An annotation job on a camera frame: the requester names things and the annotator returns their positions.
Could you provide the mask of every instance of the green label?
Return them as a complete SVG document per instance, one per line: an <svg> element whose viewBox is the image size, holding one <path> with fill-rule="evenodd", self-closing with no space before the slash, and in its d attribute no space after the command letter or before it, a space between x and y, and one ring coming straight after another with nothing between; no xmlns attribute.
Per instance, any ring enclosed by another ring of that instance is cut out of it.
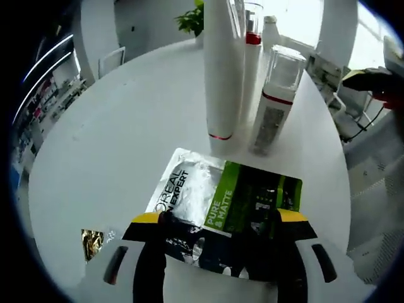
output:
<svg viewBox="0 0 404 303"><path fill-rule="evenodd" d="M240 164L226 162L205 220L205 226L216 230L223 230L232 203L239 170Z"/></svg>

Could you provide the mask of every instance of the green leaves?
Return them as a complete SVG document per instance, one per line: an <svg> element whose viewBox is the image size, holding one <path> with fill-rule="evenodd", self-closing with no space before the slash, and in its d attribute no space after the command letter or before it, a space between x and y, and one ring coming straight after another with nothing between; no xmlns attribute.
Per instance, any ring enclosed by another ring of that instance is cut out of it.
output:
<svg viewBox="0 0 404 303"><path fill-rule="evenodd" d="M197 37L203 31L203 0L194 0L196 8L187 11L182 16L174 18L178 23L179 30L186 33L194 32Z"/></svg>

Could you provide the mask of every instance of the white chair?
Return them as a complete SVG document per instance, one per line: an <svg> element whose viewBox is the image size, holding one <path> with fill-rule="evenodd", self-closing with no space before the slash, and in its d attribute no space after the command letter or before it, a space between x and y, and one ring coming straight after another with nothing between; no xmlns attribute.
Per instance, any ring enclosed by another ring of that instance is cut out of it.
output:
<svg viewBox="0 0 404 303"><path fill-rule="evenodd" d="M110 71L124 64L125 46L120 47L98 60L98 78L101 79Z"/></svg>

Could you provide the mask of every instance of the black cable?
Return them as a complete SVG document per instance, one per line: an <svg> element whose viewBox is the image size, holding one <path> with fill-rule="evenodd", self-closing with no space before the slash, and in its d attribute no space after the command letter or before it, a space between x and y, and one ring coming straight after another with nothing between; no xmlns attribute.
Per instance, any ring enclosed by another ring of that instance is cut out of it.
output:
<svg viewBox="0 0 404 303"><path fill-rule="evenodd" d="M364 128L362 128L356 135L354 135L354 136L352 136L352 137L350 137L350 138L348 138L348 139L345 139L344 141L345 141L345 142L351 141L351 140L354 139L356 136L358 136L361 132L366 131L367 128L377 119L377 117L379 117L379 115L380 115L380 113L381 113L381 111L382 111L383 109L384 109L384 107L382 106L381 109L379 110L379 112L376 114L375 118L373 118L373 120L372 120L371 122L369 122L367 126L365 126Z"/></svg>

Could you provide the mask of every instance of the window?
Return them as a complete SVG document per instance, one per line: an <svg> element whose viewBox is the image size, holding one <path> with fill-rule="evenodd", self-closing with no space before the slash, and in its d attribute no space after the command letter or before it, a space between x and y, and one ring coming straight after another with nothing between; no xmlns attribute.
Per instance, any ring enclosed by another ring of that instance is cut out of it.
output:
<svg viewBox="0 0 404 303"><path fill-rule="evenodd" d="M384 67L383 39L386 35L398 41L384 21L378 20L363 4L358 3L358 27L348 67Z"/></svg>
<svg viewBox="0 0 404 303"><path fill-rule="evenodd" d="M262 0L264 16L276 16L279 33L316 47L323 20L323 0Z"/></svg>

